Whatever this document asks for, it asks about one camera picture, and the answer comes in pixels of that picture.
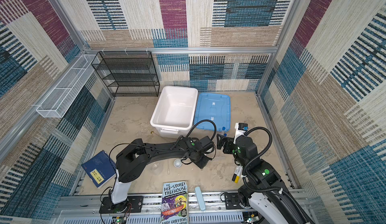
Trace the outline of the white plastic storage bin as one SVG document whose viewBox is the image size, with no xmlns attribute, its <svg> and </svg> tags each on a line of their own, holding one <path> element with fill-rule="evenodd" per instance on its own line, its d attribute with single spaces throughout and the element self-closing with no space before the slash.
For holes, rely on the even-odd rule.
<svg viewBox="0 0 386 224">
<path fill-rule="evenodd" d="M 160 136 L 177 139 L 186 136 L 193 126 L 198 90 L 165 86 L 150 120 Z"/>
</svg>

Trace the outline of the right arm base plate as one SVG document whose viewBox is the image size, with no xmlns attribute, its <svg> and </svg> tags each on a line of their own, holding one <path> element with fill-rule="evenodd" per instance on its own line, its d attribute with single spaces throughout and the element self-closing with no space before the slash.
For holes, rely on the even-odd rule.
<svg viewBox="0 0 386 224">
<path fill-rule="evenodd" d="M 220 199 L 227 210 L 250 209 L 248 199 L 241 193 L 224 192 Z"/>
</svg>

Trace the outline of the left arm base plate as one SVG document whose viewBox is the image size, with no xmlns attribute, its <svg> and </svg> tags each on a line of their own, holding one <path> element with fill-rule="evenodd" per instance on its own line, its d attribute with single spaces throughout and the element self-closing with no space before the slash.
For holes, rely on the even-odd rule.
<svg viewBox="0 0 386 224">
<path fill-rule="evenodd" d="M 140 213 L 142 210 L 143 196 L 129 196 L 119 204 L 113 204 L 111 198 L 104 197 L 99 209 L 100 214 L 128 214 Z"/>
</svg>

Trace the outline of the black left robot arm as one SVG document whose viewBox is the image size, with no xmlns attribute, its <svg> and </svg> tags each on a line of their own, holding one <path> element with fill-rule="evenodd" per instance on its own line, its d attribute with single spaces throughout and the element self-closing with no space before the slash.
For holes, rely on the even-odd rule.
<svg viewBox="0 0 386 224">
<path fill-rule="evenodd" d="M 174 142 L 162 144 L 145 143 L 136 139 L 116 156 L 116 178 L 110 192 L 114 205 L 127 201 L 127 194 L 133 181 L 139 178 L 145 167 L 167 159 L 190 160 L 200 169 L 212 160 L 207 155 L 216 151 L 216 146 L 208 136 L 201 139 L 180 136 Z"/>
</svg>

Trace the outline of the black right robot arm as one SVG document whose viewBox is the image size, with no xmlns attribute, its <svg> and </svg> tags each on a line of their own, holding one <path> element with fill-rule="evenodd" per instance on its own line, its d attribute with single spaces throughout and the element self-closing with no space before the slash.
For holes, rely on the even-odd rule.
<svg viewBox="0 0 386 224">
<path fill-rule="evenodd" d="M 238 189 L 240 205 L 257 211 L 269 224 L 313 224 L 278 172 L 261 158 L 272 144 L 272 134 L 267 133 L 268 144 L 262 151 L 257 150 L 249 131 L 237 138 L 217 135 L 217 148 L 231 154 L 242 167 L 243 185 Z"/>
</svg>

